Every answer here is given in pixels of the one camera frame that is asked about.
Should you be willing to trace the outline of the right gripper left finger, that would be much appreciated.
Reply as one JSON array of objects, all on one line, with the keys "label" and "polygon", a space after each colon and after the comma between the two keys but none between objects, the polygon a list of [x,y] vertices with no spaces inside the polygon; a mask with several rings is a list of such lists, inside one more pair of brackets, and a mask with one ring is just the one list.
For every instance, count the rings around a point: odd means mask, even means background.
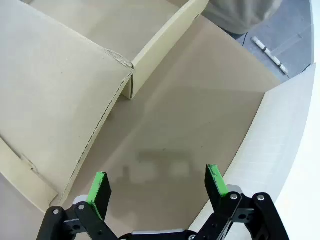
[{"label": "right gripper left finger", "polygon": [[97,172],[88,196],[68,209],[47,209],[40,226],[38,240],[74,240],[86,233],[92,240],[116,240],[118,237],[105,223],[112,194],[106,172]]}]

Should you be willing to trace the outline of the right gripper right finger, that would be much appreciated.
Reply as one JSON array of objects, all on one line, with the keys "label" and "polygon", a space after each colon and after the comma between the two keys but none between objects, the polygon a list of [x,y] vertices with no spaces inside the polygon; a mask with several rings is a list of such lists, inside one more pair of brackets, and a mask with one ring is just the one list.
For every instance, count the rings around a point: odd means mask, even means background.
[{"label": "right gripper right finger", "polygon": [[234,223],[244,224],[252,240],[288,240],[289,236],[269,194],[251,198],[231,191],[214,164],[205,168],[205,188],[213,213],[197,233],[198,240],[223,240]]}]

